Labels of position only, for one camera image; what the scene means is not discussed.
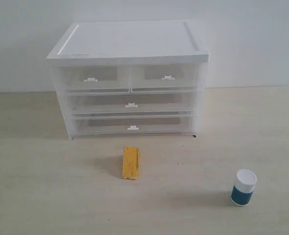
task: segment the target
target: translucent plastic drawer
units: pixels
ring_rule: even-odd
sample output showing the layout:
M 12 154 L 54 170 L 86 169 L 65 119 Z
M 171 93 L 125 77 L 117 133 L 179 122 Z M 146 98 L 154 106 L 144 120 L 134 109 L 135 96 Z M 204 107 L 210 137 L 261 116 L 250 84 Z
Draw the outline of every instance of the translucent plastic drawer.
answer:
M 70 136 L 131 133 L 195 133 L 198 117 L 66 120 Z
M 69 93 L 129 93 L 129 66 L 61 67 L 57 68 L 55 86 Z
M 131 66 L 131 89 L 149 91 L 203 91 L 206 63 Z
M 74 95 L 67 97 L 73 114 L 192 111 L 203 93 Z

